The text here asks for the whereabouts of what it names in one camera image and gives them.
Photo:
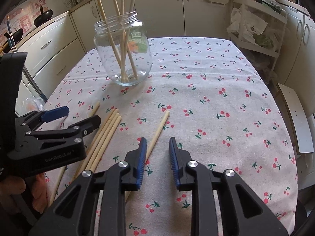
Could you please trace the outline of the person's left hand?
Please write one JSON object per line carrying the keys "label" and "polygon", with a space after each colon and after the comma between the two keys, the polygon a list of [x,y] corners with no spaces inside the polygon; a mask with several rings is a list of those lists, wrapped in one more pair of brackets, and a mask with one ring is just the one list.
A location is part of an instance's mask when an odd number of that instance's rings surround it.
{"label": "person's left hand", "polygon": [[[18,212],[18,208],[12,199],[12,195],[20,195],[26,189],[25,181],[20,177],[8,177],[1,182],[1,206],[9,212]],[[36,175],[31,187],[32,207],[40,214],[47,207],[45,174]]]}

